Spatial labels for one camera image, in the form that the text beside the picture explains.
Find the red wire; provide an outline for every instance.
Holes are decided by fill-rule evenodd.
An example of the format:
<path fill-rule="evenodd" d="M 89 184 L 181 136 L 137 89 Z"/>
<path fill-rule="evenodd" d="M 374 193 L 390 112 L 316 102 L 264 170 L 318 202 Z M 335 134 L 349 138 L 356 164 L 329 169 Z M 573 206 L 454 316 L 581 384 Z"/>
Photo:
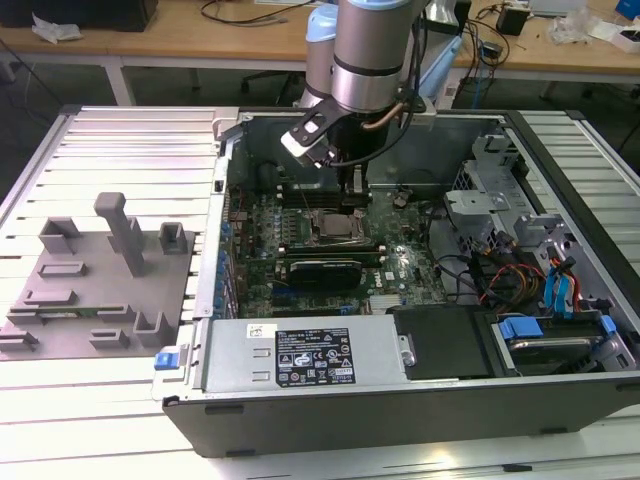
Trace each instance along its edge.
<path fill-rule="evenodd" d="M 533 267 L 531 265 L 526 265 L 524 263 L 518 263 L 518 264 L 509 264 L 509 265 L 505 265 L 504 267 L 502 267 L 500 270 L 498 270 L 498 273 L 495 274 L 495 276 L 491 279 L 491 281 L 489 282 L 489 289 L 491 289 L 491 287 L 493 287 L 494 283 L 500 278 L 500 276 L 502 275 L 502 272 L 504 272 L 505 270 L 508 269 L 517 269 L 517 267 L 523 267 L 523 268 L 528 268 L 531 269 L 533 271 L 536 272 L 536 274 L 540 275 L 542 278 L 544 278 L 544 275 L 542 275 L 542 272 L 540 272 L 540 270 L 538 270 L 536 267 Z M 483 293 L 482 296 L 480 297 L 480 303 L 484 302 L 487 298 L 487 294 Z"/>

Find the power supply label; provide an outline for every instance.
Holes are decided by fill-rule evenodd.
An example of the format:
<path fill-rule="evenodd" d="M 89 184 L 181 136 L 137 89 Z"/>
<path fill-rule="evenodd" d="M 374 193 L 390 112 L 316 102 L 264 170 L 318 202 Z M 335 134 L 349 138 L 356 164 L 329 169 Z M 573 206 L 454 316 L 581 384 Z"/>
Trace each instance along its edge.
<path fill-rule="evenodd" d="M 281 387 L 356 383 L 349 329 L 277 331 L 276 383 Z"/>

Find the gray block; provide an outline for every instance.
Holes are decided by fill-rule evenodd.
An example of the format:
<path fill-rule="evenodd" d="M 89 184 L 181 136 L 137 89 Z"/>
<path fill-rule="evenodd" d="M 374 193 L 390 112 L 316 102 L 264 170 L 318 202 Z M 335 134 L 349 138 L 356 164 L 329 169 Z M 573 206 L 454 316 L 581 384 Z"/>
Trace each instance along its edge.
<path fill-rule="evenodd" d="M 104 323 L 135 322 L 137 312 L 133 311 L 131 305 L 109 305 L 109 307 L 114 307 L 117 309 L 109 308 L 109 310 L 105 310 L 107 306 L 104 305 L 100 307 L 102 310 L 98 311 L 98 317 Z"/>
<path fill-rule="evenodd" d="M 143 232 L 143 277 L 131 276 L 122 258 L 113 253 L 107 235 L 108 232 L 90 232 L 69 239 L 71 248 L 76 252 L 73 260 L 83 262 L 87 267 L 82 277 L 41 277 L 38 271 L 42 265 L 60 261 L 59 256 L 51 255 L 46 250 L 42 252 L 20 298 L 24 298 L 28 290 L 73 290 L 77 300 L 73 305 L 28 307 L 22 302 L 14 305 L 12 311 L 15 313 L 29 314 L 24 315 L 24 320 L 22 315 L 17 316 L 17 323 L 23 321 L 25 326 L 16 326 L 9 318 L 2 332 L 14 333 L 25 328 L 40 343 L 33 352 L 0 352 L 0 361 L 151 357 L 159 348 L 146 347 L 133 333 L 138 312 L 142 312 L 152 324 L 158 312 L 164 312 L 171 331 L 166 344 L 175 342 L 195 235 L 186 232 L 187 254 L 165 255 L 158 240 L 158 231 Z M 114 307 L 119 314 L 114 313 L 109 318 L 102 314 Z M 35 315 L 41 318 L 41 322 L 28 323 L 37 321 Z M 129 348 L 94 348 L 88 341 L 90 331 L 105 327 L 122 329 L 129 339 Z"/>
<path fill-rule="evenodd" d="M 0 332 L 0 352 L 33 352 L 37 345 L 38 339 L 29 332 Z"/>
<path fill-rule="evenodd" d="M 139 240 L 133 233 L 129 220 L 124 214 L 127 200 L 122 193 L 103 192 L 98 195 L 93 205 L 96 214 L 107 221 L 113 235 L 114 242 L 124 258 L 129 272 L 134 277 L 144 273 L 144 257 Z"/>
<path fill-rule="evenodd" d="M 80 232 L 71 218 L 51 217 L 42 227 L 38 238 L 47 252 L 53 255 L 73 255 L 68 239 L 79 236 Z"/>
<path fill-rule="evenodd" d="M 76 298 L 73 290 L 27 290 L 22 301 L 25 305 L 73 305 Z"/>
<path fill-rule="evenodd" d="M 166 222 L 160 225 L 158 240 L 165 255 L 184 255 L 187 253 L 187 237 L 180 222 Z"/>
<path fill-rule="evenodd" d="M 133 234 L 133 240 L 136 242 L 136 245 L 140 247 L 141 250 L 144 250 L 144 235 L 142 234 L 142 230 L 140 230 L 140 224 L 138 223 L 138 219 L 136 217 L 127 217 L 129 221 L 129 227 L 131 228 L 131 233 Z M 111 244 L 111 248 L 115 253 L 121 253 L 120 247 L 116 242 L 116 239 L 113 235 L 109 235 L 107 237 L 109 239 L 109 243 Z"/>
<path fill-rule="evenodd" d="M 90 333 L 89 343 L 96 349 L 129 348 L 129 338 L 121 328 L 95 328 Z"/>
<path fill-rule="evenodd" d="M 52 262 L 43 263 L 38 269 L 42 278 L 82 277 L 87 272 L 84 262 Z"/>
<path fill-rule="evenodd" d="M 171 327 L 163 312 L 160 312 L 154 324 L 150 324 L 144 314 L 139 312 L 133 325 L 133 334 L 145 347 L 163 347 L 171 338 Z"/>
<path fill-rule="evenodd" d="M 21 312 L 19 309 L 10 309 L 7 318 L 17 326 L 44 325 L 44 319 L 35 312 Z"/>

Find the table leg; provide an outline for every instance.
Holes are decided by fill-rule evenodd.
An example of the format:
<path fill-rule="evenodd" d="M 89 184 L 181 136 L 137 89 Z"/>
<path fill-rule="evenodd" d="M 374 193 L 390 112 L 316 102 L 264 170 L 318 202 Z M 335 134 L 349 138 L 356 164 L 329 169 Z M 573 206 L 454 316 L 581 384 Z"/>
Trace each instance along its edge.
<path fill-rule="evenodd" d="M 549 97 L 551 97 L 557 85 L 558 85 L 558 82 L 547 82 L 547 84 L 544 87 L 544 90 L 540 92 L 540 99 L 549 100 Z"/>
<path fill-rule="evenodd" d="M 202 88 L 202 82 L 200 81 L 200 72 L 197 68 L 189 69 L 189 78 L 191 79 L 191 90 L 194 92 Z"/>
<path fill-rule="evenodd" d="M 16 81 L 16 76 L 13 74 L 13 69 L 9 62 L 0 62 L 0 82 L 1 83 L 13 83 Z"/>
<path fill-rule="evenodd" d="M 109 77 L 111 90 L 113 90 L 113 96 L 115 97 L 118 106 L 134 106 L 136 104 L 136 99 L 133 96 L 131 85 L 124 75 L 122 66 L 118 64 L 104 65 L 104 69 L 107 72 L 107 77 Z"/>

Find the office chair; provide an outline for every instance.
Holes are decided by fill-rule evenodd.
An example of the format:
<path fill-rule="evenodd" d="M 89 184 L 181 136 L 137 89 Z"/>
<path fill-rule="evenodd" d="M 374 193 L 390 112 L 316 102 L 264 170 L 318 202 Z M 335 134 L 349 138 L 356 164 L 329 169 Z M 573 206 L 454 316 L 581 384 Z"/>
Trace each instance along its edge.
<path fill-rule="evenodd" d="M 251 80 L 258 80 L 260 78 L 271 78 L 271 77 L 280 77 L 285 76 L 284 84 L 276 97 L 276 105 L 280 105 L 280 101 L 286 95 L 289 87 L 291 85 L 298 85 L 300 83 L 300 78 L 304 77 L 304 72 L 286 72 L 286 71 L 272 71 L 267 70 L 266 72 L 254 73 L 253 75 L 248 75 L 242 79 L 240 83 L 240 91 L 242 93 L 249 93 L 249 82 Z"/>

